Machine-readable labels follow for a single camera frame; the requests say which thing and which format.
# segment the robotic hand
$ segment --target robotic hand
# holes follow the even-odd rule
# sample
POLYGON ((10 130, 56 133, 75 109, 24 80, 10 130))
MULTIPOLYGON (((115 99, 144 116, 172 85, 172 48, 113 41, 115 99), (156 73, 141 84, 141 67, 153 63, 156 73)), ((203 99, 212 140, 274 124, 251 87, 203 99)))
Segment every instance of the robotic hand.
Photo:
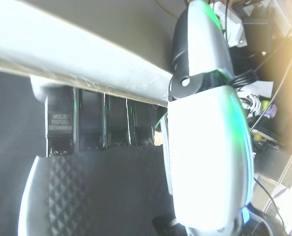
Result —
MULTIPOLYGON (((247 207, 253 191, 249 128, 217 16, 194 0, 173 38, 168 145, 176 221, 187 235, 230 236, 258 215, 247 207)), ((267 225, 267 232, 273 235, 267 225)))

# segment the serial number label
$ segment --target serial number label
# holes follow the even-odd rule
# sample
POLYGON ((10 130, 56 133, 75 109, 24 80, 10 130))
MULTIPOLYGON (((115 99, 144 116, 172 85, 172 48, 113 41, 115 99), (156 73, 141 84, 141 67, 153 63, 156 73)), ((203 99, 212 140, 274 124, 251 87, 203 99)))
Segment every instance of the serial number label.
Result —
POLYGON ((48 130, 72 131, 72 115, 57 113, 48 114, 48 130))

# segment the blue light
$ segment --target blue light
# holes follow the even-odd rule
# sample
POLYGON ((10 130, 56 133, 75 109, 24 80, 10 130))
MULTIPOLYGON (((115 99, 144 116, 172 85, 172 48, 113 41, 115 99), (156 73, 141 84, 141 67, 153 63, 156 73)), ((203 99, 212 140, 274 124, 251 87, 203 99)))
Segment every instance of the blue light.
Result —
POLYGON ((237 116, 238 119, 238 124, 241 130, 241 133, 243 134, 243 141, 244 141, 244 145, 245 145, 245 150, 246 150, 246 155, 247 155, 247 162, 248 162, 248 192, 247 192, 247 197, 246 197, 246 202, 245 205, 249 204, 251 201, 251 197, 252 197, 252 188, 253 188, 253 174, 252 174, 252 154, 250 151, 250 147, 249 147, 249 136, 248 136, 248 128, 246 123, 243 120, 243 115, 242 115, 242 111, 241 108, 239 106, 239 104, 237 103, 237 100, 235 99, 235 97, 233 95, 230 96, 234 108, 236 110, 236 114, 239 114, 240 116, 237 116))
POLYGON ((242 218, 244 224, 246 224, 250 220, 250 213, 246 207, 242 208, 242 218))

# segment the brown wire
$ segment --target brown wire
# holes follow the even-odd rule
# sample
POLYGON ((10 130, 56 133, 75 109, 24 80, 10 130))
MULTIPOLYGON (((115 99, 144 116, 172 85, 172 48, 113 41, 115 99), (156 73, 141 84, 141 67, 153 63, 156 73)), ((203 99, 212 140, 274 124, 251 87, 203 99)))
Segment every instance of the brown wire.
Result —
POLYGON ((165 11, 167 14, 169 14, 170 16, 174 17, 175 19, 178 19, 177 16, 175 16, 172 12, 168 11, 167 9, 165 9, 159 2, 158 0, 155 0, 155 2, 158 4, 158 6, 165 11))

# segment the round hole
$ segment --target round hole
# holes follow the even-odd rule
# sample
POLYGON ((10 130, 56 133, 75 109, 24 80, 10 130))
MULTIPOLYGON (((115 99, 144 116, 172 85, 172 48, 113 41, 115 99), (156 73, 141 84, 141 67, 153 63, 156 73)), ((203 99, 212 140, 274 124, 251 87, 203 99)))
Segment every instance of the round hole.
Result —
POLYGON ((185 77, 185 78, 183 78, 182 79, 182 81, 181 81, 181 85, 183 86, 183 87, 186 87, 187 85, 189 85, 190 84, 190 78, 189 77, 185 77))

